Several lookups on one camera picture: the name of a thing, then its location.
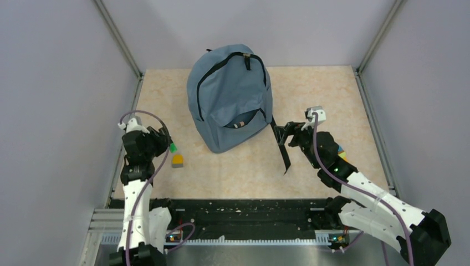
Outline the green black marker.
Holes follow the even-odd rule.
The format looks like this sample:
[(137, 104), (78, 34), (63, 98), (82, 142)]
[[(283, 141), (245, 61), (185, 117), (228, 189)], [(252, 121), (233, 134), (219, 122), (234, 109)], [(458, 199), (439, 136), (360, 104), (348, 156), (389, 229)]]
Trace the green black marker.
[(176, 147), (176, 145), (175, 145), (174, 142), (172, 142), (172, 143), (170, 144), (169, 150), (170, 150), (171, 153), (175, 153), (175, 152), (178, 151), (178, 149), (177, 149), (177, 147)]

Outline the blue grey backpack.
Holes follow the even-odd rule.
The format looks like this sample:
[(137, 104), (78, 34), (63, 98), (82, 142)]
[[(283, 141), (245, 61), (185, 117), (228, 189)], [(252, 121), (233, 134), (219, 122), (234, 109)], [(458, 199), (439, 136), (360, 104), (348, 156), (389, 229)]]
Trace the blue grey backpack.
[[(244, 44), (201, 56), (188, 76), (187, 97), (197, 131), (216, 154), (276, 126), (270, 75), (261, 57)], [(246, 126), (235, 129), (239, 121)]]

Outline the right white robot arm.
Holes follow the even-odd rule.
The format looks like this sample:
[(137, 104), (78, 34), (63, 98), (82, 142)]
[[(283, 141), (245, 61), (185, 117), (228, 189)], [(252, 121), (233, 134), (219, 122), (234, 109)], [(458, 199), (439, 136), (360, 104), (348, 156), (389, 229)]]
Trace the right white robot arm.
[(377, 186), (345, 159), (331, 133), (303, 126), (271, 125), (284, 161), (289, 159), (287, 146), (299, 147), (321, 182), (339, 193), (326, 201), (327, 225), (369, 234), (399, 252), (409, 265), (436, 265), (451, 246), (445, 216), (409, 205)]

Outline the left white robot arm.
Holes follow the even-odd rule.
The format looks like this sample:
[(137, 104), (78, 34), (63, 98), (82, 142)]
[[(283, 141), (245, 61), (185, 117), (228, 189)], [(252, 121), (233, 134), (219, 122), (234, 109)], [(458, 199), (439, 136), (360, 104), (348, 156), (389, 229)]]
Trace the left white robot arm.
[(121, 170), (125, 203), (121, 238), (109, 265), (166, 265), (161, 247), (151, 244), (150, 194), (157, 169), (153, 159), (168, 155), (168, 136), (164, 129), (128, 125), (122, 142), (126, 151)]

